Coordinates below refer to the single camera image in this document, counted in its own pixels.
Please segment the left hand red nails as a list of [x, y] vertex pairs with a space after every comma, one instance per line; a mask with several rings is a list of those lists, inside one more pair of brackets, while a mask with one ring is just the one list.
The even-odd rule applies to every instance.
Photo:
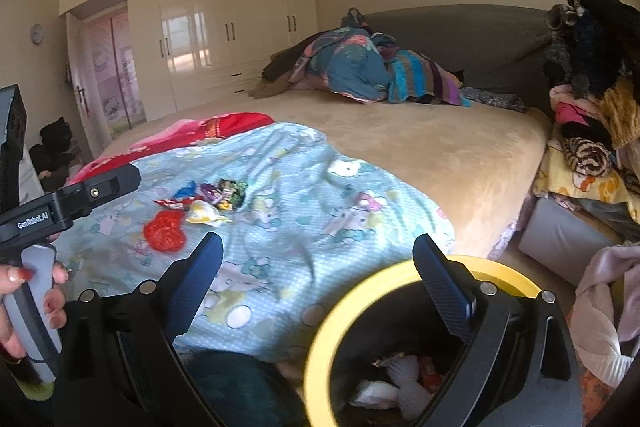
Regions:
[[26, 358], [24, 340], [28, 332], [18, 330], [17, 319], [12, 319], [6, 304], [10, 297], [15, 306], [23, 305], [24, 324], [29, 320], [43, 320], [50, 329], [62, 329], [67, 322], [66, 298], [62, 286], [68, 281], [68, 272], [62, 263], [55, 261], [49, 280], [52, 286], [42, 295], [40, 305], [32, 292], [30, 282], [35, 271], [18, 265], [1, 265], [1, 356], [9, 361]]

